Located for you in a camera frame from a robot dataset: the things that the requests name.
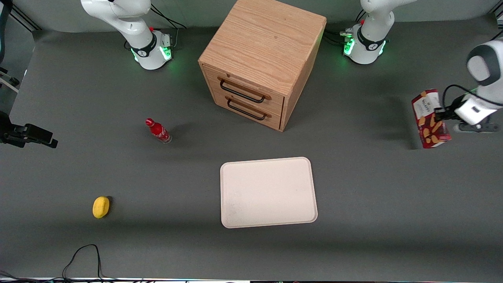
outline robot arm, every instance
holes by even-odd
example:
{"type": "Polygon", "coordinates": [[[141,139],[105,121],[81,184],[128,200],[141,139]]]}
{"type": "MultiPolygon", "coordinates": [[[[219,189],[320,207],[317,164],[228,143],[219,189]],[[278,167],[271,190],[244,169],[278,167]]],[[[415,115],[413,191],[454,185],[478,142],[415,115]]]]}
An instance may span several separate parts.
{"type": "Polygon", "coordinates": [[[344,48],[344,55],[358,64],[373,63],[381,55],[386,35],[395,23],[392,10],[417,0],[360,0],[368,13],[365,23],[356,24],[341,33],[352,38],[344,48]]]}
{"type": "Polygon", "coordinates": [[[481,129],[487,127],[480,125],[483,119],[503,108],[503,41],[492,40],[475,47],[468,55],[466,66],[479,83],[477,90],[458,97],[445,109],[438,109],[437,120],[462,120],[481,129]]]}
{"type": "Polygon", "coordinates": [[[82,7],[91,16],[116,28],[131,47],[142,48],[152,40],[145,21],[140,18],[150,11],[150,0],[81,0],[82,7]]]}
{"type": "Polygon", "coordinates": [[[360,0],[362,8],[367,12],[362,26],[363,36],[375,42],[383,40],[395,23],[393,10],[415,1],[417,0],[360,0]]]}
{"type": "Polygon", "coordinates": [[[84,10],[116,28],[131,45],[135,60],[145,69],[162,67],[172,58],[169,34],[151,31],[140,18],[150,0],[80,0],[84,10]]]}

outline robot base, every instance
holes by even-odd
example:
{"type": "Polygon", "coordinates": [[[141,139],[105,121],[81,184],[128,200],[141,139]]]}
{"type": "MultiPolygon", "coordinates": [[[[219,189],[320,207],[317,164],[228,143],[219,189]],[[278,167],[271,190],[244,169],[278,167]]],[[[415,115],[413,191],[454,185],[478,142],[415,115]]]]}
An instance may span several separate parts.
{"type": "MultiPolygon", "coordinates": [[[[353,27],[346,29],[346,32],[356,35],[360,27],[360,24],[356,24],[353,27]]],[[[351,60],[353,60],[355,63],[367,65],[373,63],[377,59],[377,57],[382,54],[385,44],[386,41],[384,41],[381,46],[376,46],[375,50],[368,51],[365,45],[360,42],[358,36],[353,36],[344,46],[343,54],[351,58],[351,60]]]]}
{"type": "Polygon", "coordinates": [[[157,37],[157,46],[150,52],[148,57],[137,56],[133,50],[134,59],[147,70],[155,70],[162,67],[171,60],[173,54],[171,50],[171,38],[169,34],[163,34],[160,31],[153,31],[157,37]]]}

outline drawer handle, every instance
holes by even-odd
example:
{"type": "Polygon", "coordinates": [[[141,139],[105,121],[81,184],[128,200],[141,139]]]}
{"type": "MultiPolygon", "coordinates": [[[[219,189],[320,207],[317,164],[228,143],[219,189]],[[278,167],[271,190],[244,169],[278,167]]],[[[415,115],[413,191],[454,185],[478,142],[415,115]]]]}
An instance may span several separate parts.
{"type": "Polygon", "coordinates": [[[262,120],[264,120],[264,119],[266,118],[266,116],[267,116],[266,114],[264,114],[262,117],[258,117],[258,116],[255,116],[255,115],[253,115],[253,114],[250,114],[250,113],[248,113],[248,112],[246,112],[246,111],[244,111],[244,110],[241,110],[241,109],[239,109],[239,108],[237,108],[237,107],[235,107],[235,106],[232,106],[232,105],[230,104],[230,102],[231,102],[231,101],[232,101],[231,99],[227,99],[227,106],[229,106],[229,108],[230,108],[230,109],[234,109],[234,110],[236,110],[237,112],[241,112],[241,113],[243,113],[244,115],[250,116],[250,117],[251,117],[251,118],[253,118],[253,119],[256,119],[256,120],[258,120],[258,121],[262,121],[262,120]]]}
{"type": "Polygon", "coordinates": [[[232,89],[230,89],[230,88],[228,88],[228,87],[225,87],[225,86],[223,85],[223,83],[225,83],[225,81],[224,81],[224,80],[220,80],[220,87],[221,87],[223,90],[228,91],[228,92],[230,92],[230,93],[232,93],[232,94],[236,94],[236,95],[241,96],[241,97],[243,97],[243,98],[246,98],[246,99],[248,99],[248,100],[250,100],[250,101],[253,101],[253,102],[255,102],[255,103],[262,103],[262,102],[264,102],[264,99],[266,98],[265,96],[263,96],[263,95],[262,95],[262,98],[261,98],[260,100],[254,99],[254,98],[252,98],[252,97],[250,97],[250,96],[248,96],[248,95],[245,95],[245,94],[239,93],[239,92],[237,92],[237,91],[235,91],[235,90],[232,90],[232,89]]]}

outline red bottle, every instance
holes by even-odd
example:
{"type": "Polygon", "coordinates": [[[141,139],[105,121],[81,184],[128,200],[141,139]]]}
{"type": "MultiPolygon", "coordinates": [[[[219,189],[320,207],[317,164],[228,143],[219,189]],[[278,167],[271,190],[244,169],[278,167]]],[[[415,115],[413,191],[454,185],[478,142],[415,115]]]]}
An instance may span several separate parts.
{"type": "Polygon", "coordinates": [[[145,124],[150,128],[150,132],[155,135],[163,144],[168,144],[171,142],[171,135],[166,131],[166,129],[159,123],[154,122],[151,118],[145,120],[145,124]]]}

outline wooden cabinet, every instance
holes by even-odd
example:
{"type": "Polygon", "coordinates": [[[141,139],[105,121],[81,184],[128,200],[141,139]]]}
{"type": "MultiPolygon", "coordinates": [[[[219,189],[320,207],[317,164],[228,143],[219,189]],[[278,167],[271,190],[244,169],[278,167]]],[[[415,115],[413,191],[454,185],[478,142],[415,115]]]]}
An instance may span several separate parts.
{"type": "Polygon", "coordinates": [[[283,131],[311,73],[326,18],[238,0],[199,58],[215,103],[283,131]]]}

